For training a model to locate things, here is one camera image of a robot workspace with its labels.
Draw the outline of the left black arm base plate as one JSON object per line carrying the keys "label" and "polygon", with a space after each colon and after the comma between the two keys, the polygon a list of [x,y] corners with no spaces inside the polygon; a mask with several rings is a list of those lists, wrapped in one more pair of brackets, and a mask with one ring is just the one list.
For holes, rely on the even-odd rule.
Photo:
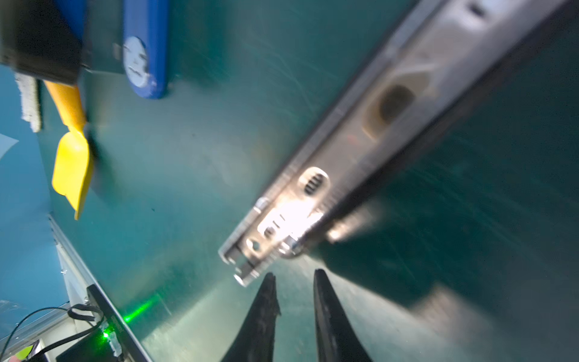
{"label": "left black arm base plate", "polygon": [[87,296],[89,305],[103,312],[104,320],[98,330],[60,353],[56,361],[152,361],[98,286],[90,285]]}

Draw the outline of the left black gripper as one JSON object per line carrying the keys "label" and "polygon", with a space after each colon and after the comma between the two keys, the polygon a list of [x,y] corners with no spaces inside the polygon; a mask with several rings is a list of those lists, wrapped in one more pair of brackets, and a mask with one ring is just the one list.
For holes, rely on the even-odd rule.
{"label": "left black gripper", "polygon": [[2,1],[1,64],[34,78],[74,85],[81,69],[81,42],[54,1]]}

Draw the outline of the black stapler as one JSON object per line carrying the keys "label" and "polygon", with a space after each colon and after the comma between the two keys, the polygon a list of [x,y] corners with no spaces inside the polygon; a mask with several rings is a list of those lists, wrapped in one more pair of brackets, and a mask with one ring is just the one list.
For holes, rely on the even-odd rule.
{"label": "black stapler", "polygon": [[420,1],[355,76],[220,248],[247,286],[276,259],[373,221],[364,196],[440,136],[576,1]]}

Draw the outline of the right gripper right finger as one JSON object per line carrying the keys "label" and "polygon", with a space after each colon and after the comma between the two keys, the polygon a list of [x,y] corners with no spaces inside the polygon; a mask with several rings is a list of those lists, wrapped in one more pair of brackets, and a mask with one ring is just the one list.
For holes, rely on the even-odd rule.
{"label": "right gripper right finger", "polygon": [[322,269],[315,270],[313,291],[318,360],[371,361]]}

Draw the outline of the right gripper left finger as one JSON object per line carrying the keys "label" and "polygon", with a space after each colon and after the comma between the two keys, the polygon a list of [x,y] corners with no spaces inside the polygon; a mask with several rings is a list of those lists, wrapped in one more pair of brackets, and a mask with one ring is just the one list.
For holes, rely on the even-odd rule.
{"label": "right gripper left finger", "polygon": [[222,361],[273,361],[278,316],[276,277],[269,272]]}

